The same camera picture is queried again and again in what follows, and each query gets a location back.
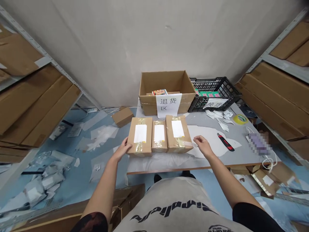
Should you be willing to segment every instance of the wall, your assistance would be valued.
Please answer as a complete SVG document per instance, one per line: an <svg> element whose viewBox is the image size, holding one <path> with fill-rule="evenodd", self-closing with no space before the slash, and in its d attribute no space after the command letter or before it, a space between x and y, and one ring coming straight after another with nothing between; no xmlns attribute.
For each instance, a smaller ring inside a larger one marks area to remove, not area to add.
<svg viewBox="0 0 309 232"><path fill-rule="evenodd" d="M2 0L102 106L135 106L142 71L233 82L301 11L301 0Z"/></svg>

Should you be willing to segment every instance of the floor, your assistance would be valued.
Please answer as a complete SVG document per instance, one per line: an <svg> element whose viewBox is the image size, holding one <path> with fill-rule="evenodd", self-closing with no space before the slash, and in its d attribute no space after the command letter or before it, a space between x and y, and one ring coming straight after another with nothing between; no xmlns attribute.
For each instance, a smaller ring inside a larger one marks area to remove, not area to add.
<svg viewBox="0 0 309 232"><path fill-rule="evenodd" d="M136 113L136 108L132 108L134 114ZM87 117L86 113L82 110L71 110L66 116L66 120L69 122L83 122L88 121L90 118L94 117L96 113L89 113ZM67 129L64 134L62 134L56 141L47 140L47 142L40 149L39 154L42 152L47 152L51 150L57 150L67 155L76 157L80 159L80 165L74 167L75 161L73 161L69 170L65 171L66 180L61 183L60 188L56 191L53 197L52 204L55 202L61 202L62 205L73 204L86 200L91 197L95 187L96 182L90 183L90 176L92 172L91 159L113 149L118 146L121 141L128 135L130 124L119 129L116 137L109 138L103 146L96 148L94 151L88 151L83 153L81 150L76 150L76 146L82 137L90 138L90 131L98 128L102 125L113 125L114 121L111 118L111 114L105 117L103 120L95 124L92 128L87 131L81 131L78 137L67 138L70 128ZM305 167L295 165L283 151L278 148L274 148L280 159L291 168L299 179L303 181L303 185L309 187L309 172ZM106 163L109 156L104 157L104 162ZM44 160L40 165L35 165L27 168L27 171L37 170L43 164L49 164L51 162L49 159ZM117 181L116 188L123 188L126 186L126 170L128 165L128 156L125 155L118 165L117 171ZM228 219L232 219L232 210L217 182L214 174L207 170L193 170L191 173L199 180L212 201L213 206L220 212L220 214ZM176 177L180 175L180 172L165 172L159 173L162 178ZM154 174L139 174L139 175L129 175L128 182L129 185L136 185L140 183L145 183L146 189L148 189L153 184ZM4 199L0 200L0 207L3 207L6 202L20 193L24 186L31 180L32 175L21 176L11 187L10 191L7 193ZM254 195L256 199L261 202L261 204L267 204L269 209L273 213L276 221L285 230L290 230L290 220L298 220L309 222L309 208L288 202L285 200L280 200L275 198L274 200L263 198L259 194ZM46 201L43 201L35 206L36 209L43 208L46 205Z"/></svg>

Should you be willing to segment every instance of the packing tape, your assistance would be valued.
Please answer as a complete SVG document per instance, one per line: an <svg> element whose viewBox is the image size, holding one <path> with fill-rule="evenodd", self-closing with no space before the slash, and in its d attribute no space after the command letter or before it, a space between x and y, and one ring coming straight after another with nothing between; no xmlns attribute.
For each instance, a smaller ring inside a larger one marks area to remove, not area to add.
<svg viewBox="0 0 309 232"><path fill-rule="evenodd" d="M239 125L246 124L248 122L248 119L245 115L242 114L236 114L233 118L234 122L236 122Z"/></svg>

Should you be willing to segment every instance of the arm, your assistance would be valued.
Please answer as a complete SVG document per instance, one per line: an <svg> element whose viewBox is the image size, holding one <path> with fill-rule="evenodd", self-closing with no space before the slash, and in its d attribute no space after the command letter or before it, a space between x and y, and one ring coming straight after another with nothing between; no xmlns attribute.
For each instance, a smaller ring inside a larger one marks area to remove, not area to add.
<svg viewBox="0 0 309 232"><path fill-rule="evenodd" d="M209 142L201 135L194 137L193 141L198 145L200 151L209 161L210 166L215 174L219 185L233 207L240 202L253 204L264 210L257 200L243 187L241 183L230 173L221 160L213 153Z"/></svg>
<svg viewBox="0 0 309 232"><path fill-rule="evenodd" d="M89 213L101 212L104 214L107 222L109 223L113 207L118 162L132 146L131 144L127 144L127 140L128 137L123 140L119 148L107 162L104 173L96 187L96 190L91 196L81 217L84 217Z"/></svg>

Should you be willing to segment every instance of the person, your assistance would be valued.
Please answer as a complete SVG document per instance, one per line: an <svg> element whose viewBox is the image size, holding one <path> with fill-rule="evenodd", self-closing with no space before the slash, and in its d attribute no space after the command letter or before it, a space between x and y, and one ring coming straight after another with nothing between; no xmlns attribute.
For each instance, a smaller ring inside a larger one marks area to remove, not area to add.
<svg viewBox="0 0 309 232"><path fill-rule="evenodd" d="M232 208L233 221L219 215L202 184L186 171L183 176L169 179L155 175L156 183L114 231L283 231L213 153L208 141L196 136L194 142L210 163ZM108 231L117 164L131 146L125 138L109 159L97 188L72 232Z"/></svg>

